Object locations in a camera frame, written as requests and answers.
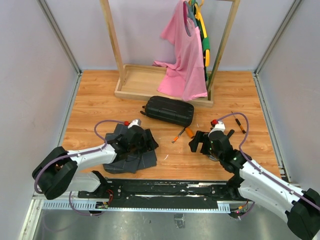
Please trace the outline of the black plastic tool case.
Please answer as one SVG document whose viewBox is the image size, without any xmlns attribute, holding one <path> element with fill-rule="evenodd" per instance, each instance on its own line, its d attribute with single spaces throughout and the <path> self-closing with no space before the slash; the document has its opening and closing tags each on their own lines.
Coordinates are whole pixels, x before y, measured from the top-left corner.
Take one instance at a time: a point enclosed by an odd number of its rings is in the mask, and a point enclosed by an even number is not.
<svg viewBox="0 0 320 240">
<path fill-rule="evenodd" d="M 188 102 L 163 96 L 152 96 L 142 108 L 144 116 L 185 128 L 191 125 L 195 111 Z"/>
</svg>

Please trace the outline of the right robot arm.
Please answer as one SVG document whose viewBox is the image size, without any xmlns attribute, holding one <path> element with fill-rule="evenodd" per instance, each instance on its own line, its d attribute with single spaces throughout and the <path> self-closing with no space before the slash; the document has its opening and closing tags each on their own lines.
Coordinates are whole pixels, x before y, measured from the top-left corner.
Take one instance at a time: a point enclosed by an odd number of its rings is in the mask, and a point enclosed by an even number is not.
<svg viewBox="0 0 320 240">
<path fill-rule="evenodd" d="M 320 194 L 312 188 L 304 190 L 275 176 L 249 155 L 230 143 L 233 134 L 225 134 L 225 125 L 214 120 L 209 132 L 197 131 L 189 142 L 195 153 L 217 160 L 233 176 L 228 180 L 227 196 L 241 197 L 276 214 L 291 232 L 302 240 L 312 240 L 320 231 Z"/>
</svg>

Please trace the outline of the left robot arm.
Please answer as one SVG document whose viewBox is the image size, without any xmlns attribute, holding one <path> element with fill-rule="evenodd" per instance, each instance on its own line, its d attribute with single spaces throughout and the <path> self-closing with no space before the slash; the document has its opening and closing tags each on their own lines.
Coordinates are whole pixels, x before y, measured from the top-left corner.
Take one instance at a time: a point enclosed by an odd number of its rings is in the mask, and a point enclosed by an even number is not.
<svg viewBox="0 0 320 240">
<path fill-rule="evenodd" d="M 122 125 L 127 127 L 124 134 L 112 140 L 101 136 L 103 144 L 96 147 L 71 151 L 62 146 L 54 148 L 32 172 L 35 192 L 43 194 L 47 200 L 75 191 L 86 191 L 96 198 L 103 197 L 107 193 L 105 178 L 99 172 L 83 173 L 83 170 L 112 164 L 153 148 L 151 132 L 141 127 L 140 119 L 123 122 Z"/>
</svg>

